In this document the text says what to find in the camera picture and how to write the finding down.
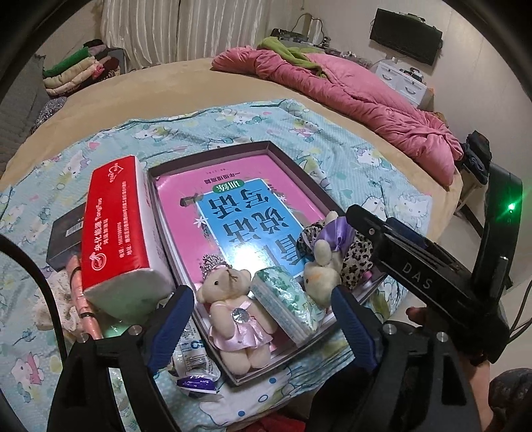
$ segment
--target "stack of clothes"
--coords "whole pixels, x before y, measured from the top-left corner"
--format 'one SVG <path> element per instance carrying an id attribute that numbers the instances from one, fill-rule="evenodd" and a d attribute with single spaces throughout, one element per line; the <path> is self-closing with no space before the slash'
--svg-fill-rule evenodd
<path id="1" fill-rule="evenodd" d="M 43 71 L 46 92 L 51 98 L 68 97 L 117 75 L 120 75 L 119 61 L 109 55 L 109 48 L 100 39 L 86 42 L 82 49 Z"/>
<path id="2" fill-rule="evenodd" d="M 460 145 L 464 156 L 457 161 L 456 166 L 458 169 L 466 167 L 481 184 L 486 185 L 488 183 L 489 164 L 492 160 L 488 139 L 475 130 L 468 135 L 465 143 Z"/>

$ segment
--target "beige bedsheet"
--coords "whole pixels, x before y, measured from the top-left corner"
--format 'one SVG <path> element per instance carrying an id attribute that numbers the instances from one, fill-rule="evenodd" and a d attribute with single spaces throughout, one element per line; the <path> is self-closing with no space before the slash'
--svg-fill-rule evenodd
<path id="1" fill-rule="evenodd" d="M 7 165 L 0 190 L 76 141 L 132 118 L 170 117 L 212 106 L 293 98 L 373 144 L 420 192 L 431 195 L 428 237 L 440 237 L 460 197 L 462 180 L 458 173 L 447 191 L 409 157 L 360 123 L 273 82 L 214 72 L 210 65 L 211 59 L 165 64 L 105 80 L 74 94 L 22 144 Z"/>

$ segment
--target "teddy bear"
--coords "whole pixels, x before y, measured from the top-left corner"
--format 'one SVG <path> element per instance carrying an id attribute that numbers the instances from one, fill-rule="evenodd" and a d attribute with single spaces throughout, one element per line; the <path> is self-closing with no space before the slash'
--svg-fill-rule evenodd
<path id="1" fill-rule="evenodd" d="M 251 273 L 232 268 L 217 255 L 205 255 L 203 261 L 204 280 L 196 299 L 211 305 L 209 341 L 235 375 L 264 368 L 278 325 L 257 300 L 247 296 Z"/>
<path id="2" fill-rule="evenodd" d="M 330 306 L 330 294 L 337 285 L 355 288 L 360 277 L 373 266 L 370 261 L 372 244 L 345 217 L 335 211 L 325 220 L 303 229 L 297 241 L 302 255 L 313 255 L 305 264 L 305 291 L 321 307 Z"/>

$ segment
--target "white cabinet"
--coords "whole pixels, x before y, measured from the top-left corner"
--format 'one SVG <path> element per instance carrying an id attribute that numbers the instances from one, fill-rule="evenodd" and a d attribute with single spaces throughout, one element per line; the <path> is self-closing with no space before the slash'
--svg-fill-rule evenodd
<path id="1" fill-rule="evenodd" d="M 384 60 L 377 63 L 374 72 L 388 87 L 406 97 L 412 105 L 420 110 L 426 108 L 432 98 L 432 91 L 425 84 L 401 72 L 397 65 L 391 61 Z"/>

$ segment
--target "human hand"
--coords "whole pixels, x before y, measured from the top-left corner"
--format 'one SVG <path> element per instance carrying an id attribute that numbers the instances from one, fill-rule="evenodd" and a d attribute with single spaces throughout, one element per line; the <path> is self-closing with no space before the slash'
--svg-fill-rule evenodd
<path id="1" fill-rule="evenodd" d="M 429 310 L 427 308 L 408 308 L 406 310 L 406 316 L 412 322 L 424 326 L 429 324 Z M 486 430 L 488 426 L 492 423 L 493 420 L 493 411 L 488 404 L 488 394 L 489 394 L 489 362 L 479 364 L 478 366 L 473 366 L 464 354 L 458 353 L 460 358 L 460 364 L 462 365 L 462 370 L 464 371 L 465 377 L 469 381 L 469 385 L 473 390 L 473 396 L 475 402 L 477 403 L 478 413 L 480 415 L 480 424 L 482 430 Z"/>

